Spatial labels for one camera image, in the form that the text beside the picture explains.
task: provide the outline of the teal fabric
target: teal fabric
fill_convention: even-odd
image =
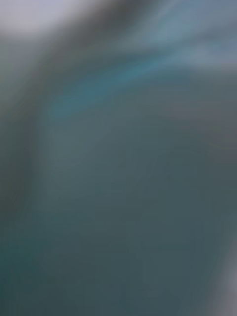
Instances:
[[[147,41],[118,47],[172,46],[147,25]],[[46,100],[35,194],[4,231],[1,315],[188,316],[203,300],[237,174],[215,162],[201,115],[236,97],[181,51],[91,60]]]

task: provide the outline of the blurry teal surface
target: blurry teal surface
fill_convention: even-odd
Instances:
[[[151,14],[118,41],[169,56],[92,61],[46,101],[35,196],[5,231],[1,315],[189,316],[205,297],[236,174],[230,182],[216,172],[195,119],[218,97],[187,66],[209,55],[172,49],[198,25],[208,28],[199,16],[191,23],[192,4],[205,7],[185,1],[158,25]]]

